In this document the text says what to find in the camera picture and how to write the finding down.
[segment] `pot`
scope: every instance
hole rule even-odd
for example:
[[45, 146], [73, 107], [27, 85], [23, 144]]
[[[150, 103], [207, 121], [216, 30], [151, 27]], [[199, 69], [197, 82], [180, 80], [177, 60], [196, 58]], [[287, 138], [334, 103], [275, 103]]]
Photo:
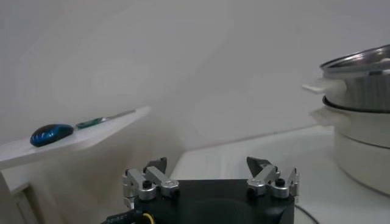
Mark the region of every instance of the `pot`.
[[390, 113], [390, 45], [337, 58], [320, 68], [322, 79], [303, 88], [325, 94], [347, 110]]
[[310, 115], [321, 126], [365, 144], [390, 148], [390, 114], [363, 113], [324, 106]]
[[352, 178], [390, 195], [390, 149], [364, 144], [335, 133], [335, 160]]

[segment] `pot handle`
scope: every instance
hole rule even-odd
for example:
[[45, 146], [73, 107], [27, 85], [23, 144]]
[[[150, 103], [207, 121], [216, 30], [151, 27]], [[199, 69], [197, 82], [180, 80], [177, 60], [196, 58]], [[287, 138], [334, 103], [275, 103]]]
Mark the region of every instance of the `pot handle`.
[[337, 95], [347, 91], [346, 83], [341, 79], [316, 79], [313, 85], [303, 84], [302, 88], [315, 94]]
[[329, 110], [327, 107], [312, 111], [309, 115], [323, 127], [334, 126], [336, 128], [346, 128], [351, 124], [348, 116]]

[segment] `yellow wire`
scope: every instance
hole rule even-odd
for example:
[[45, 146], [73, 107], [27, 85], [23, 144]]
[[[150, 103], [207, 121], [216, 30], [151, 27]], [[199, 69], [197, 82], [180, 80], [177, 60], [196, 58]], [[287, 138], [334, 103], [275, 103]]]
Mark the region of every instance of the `yellow wire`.
[[149, 213], [144, 213], [144, 214], [142, 214], [142, 216], [148, 218], [149, 221], [151, 221], [150, 224], [154, 224], [154, 219], [153, 219], [153, 217]]

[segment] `white wall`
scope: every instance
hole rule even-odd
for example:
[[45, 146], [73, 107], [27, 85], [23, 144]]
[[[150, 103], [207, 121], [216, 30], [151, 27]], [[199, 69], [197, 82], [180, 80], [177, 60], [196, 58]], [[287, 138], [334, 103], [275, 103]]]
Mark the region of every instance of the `white wall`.
[[[303, 80], [319, 75], [326, 60], [388, 43], [389, 6], [3, 0], [0, 142], [47, 123], [75, 124], [143, 105], [154, 109], [143, 127], [144, 138], [153, 136], [147, 148], [173, 161], [181, 150], [311, 125], [307, 113], [321, 98], [302, 92]], [[121, 148], [118, 139], [106, 145]]]

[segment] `blue computer mouse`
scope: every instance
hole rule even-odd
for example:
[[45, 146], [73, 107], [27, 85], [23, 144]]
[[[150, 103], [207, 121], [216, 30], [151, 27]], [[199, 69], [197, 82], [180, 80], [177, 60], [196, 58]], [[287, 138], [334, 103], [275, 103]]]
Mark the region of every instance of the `blue computer mouse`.
[[30, 143], [41, 147], [73, 134], [73, 127], [67, 124], [49, 124], [36, 130], [30, 138]]

